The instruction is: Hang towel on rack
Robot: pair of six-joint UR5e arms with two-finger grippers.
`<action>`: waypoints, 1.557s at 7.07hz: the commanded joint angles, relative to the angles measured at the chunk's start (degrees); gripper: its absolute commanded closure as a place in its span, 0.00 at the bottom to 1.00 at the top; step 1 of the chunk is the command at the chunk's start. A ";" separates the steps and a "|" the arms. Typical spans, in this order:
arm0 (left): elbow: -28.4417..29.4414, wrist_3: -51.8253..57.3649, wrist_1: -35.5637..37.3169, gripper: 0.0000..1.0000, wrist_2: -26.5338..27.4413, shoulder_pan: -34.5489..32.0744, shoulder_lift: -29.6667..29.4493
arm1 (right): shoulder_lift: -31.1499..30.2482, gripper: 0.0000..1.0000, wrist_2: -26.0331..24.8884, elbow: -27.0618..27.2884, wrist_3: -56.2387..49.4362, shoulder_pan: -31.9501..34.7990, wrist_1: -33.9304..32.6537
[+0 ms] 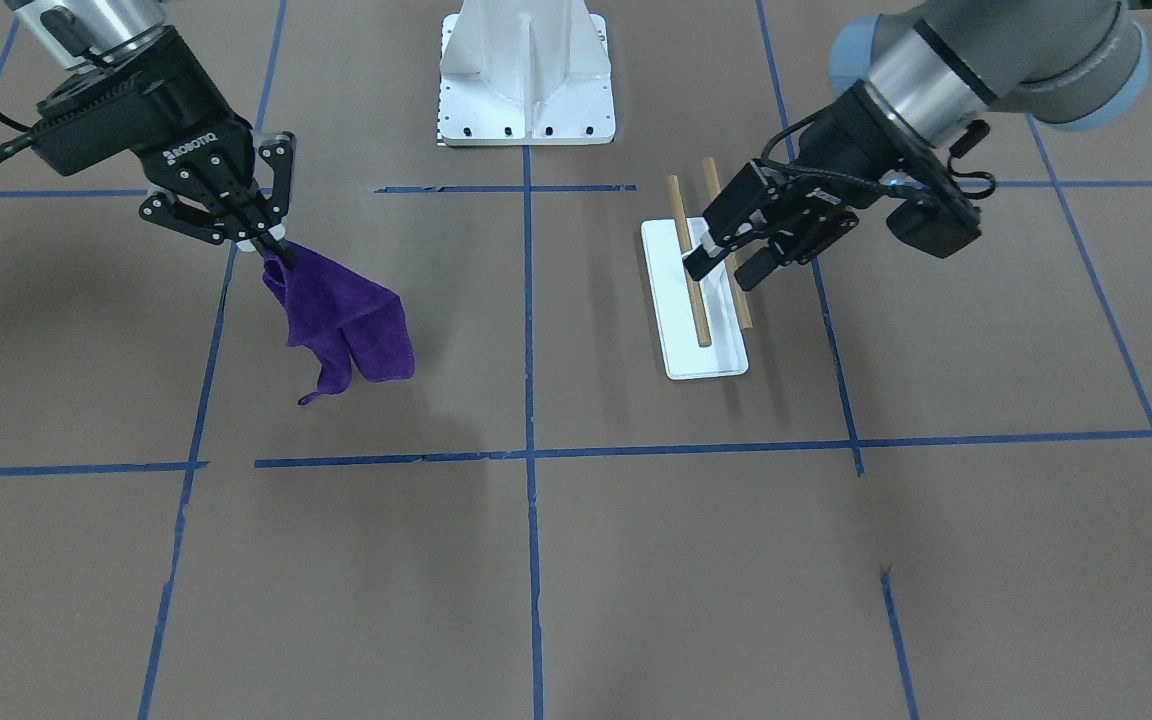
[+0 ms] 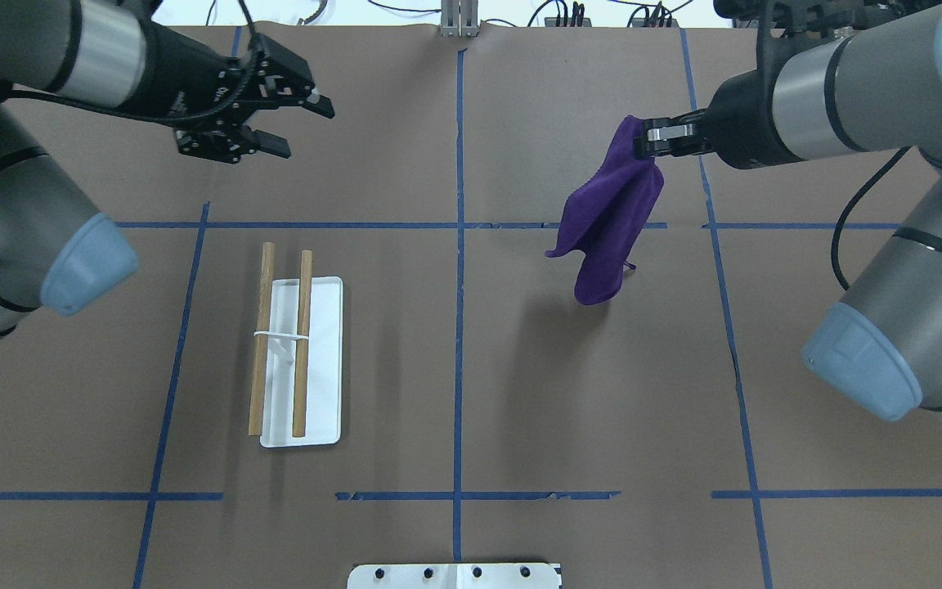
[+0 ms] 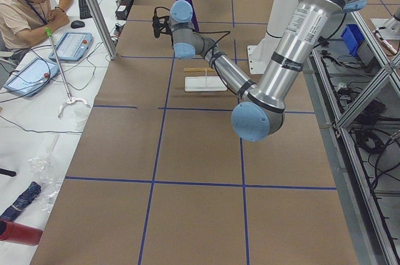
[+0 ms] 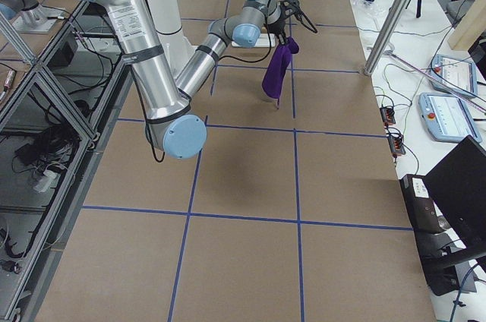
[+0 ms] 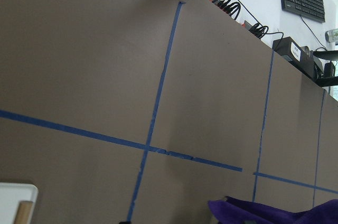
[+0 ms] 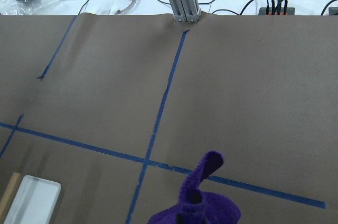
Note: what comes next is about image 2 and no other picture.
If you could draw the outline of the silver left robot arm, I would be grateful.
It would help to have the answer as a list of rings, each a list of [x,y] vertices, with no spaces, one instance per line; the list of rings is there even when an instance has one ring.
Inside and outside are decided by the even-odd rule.
[[[48,307],[73,316],[138,269],[102,213],[5,108],[12,98],[161,124],[180,154],[238,164],[291,156],[252,129],[262,110],[332,119],[303,57],[247,19],[248,49],[222,56],[154,22],[158,1],[0,1],[0,340]]]

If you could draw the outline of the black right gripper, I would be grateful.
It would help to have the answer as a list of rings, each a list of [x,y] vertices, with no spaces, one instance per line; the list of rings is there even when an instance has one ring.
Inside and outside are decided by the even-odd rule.
[[[736,170],[779,165],[783,147],[774,136],[771,115],[763,108],[764,97],[759,72],[728,79],[706,109],[677,120],[644,120],[633,138],[633,156],[646,160],[714,153]]]

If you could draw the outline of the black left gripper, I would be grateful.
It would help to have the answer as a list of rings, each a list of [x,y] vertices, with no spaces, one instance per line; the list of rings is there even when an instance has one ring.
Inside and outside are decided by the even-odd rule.
[[[335,117],[307,61],[274,38],[252,34],[245,55],[227,57],[157,23],[145,31],[141,115],[171,128],[181,155],[224,164],[257,153],[290,158],[287,139],[252,129],[252,115],[300,107]]]

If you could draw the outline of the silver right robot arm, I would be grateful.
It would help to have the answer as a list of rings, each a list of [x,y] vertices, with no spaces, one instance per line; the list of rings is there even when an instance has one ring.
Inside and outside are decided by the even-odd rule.
[[[801,347],[877,419],[942,425],[942,1],[716,1],[755,62],[706,104],[639,125],[639,156],[736,170],[886,157],[832,220],[841,297]]]

